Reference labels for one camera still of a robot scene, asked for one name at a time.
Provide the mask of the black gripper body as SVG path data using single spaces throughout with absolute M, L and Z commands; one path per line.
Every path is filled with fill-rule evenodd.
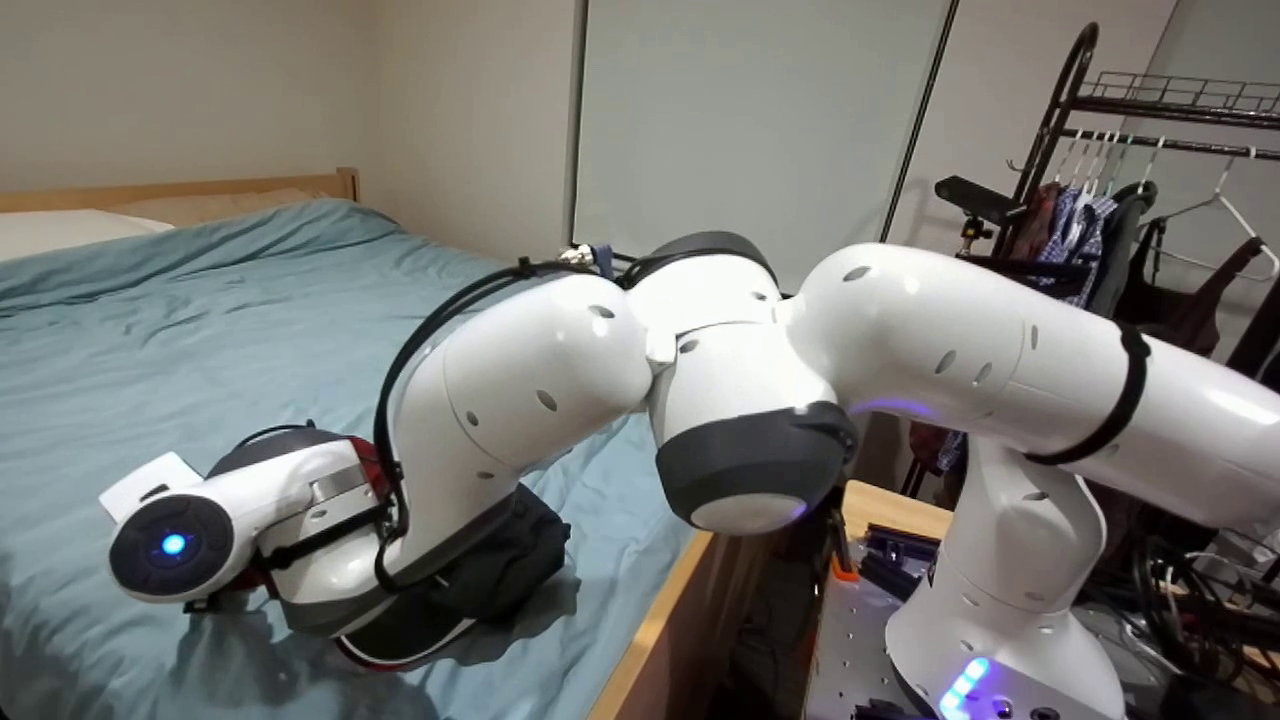
M 201 490 L 110 522 L 107 572 L 149 603 L 208 603 L 257 584 L 380 515 L 370 460 L 367 442 L 310 425 L 257 433 Z

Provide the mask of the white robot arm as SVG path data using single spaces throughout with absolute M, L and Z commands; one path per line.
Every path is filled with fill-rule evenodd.
M 414 665 L 556 572 L 568 534 L 525 481 L 624 412 L 666 507 L 722 536 L 808 515 L 866 412 L 959 433 L 959 507 L 884 626 L 940 720 L 1125 720 L 1071 614 L 1107 493 L 1202 527 L 1280 514 L 1280 396 L 1209 356 L 922 249 L 848 246 L 785 290 L 746 241 L 695 231 L 628 271 L 575 249 L 466 284 L 360 437 L 277 425 L 213 472 L 149 460 L 105 498 L 107 568 L 160 603 L 262 579 L 351 659 Z

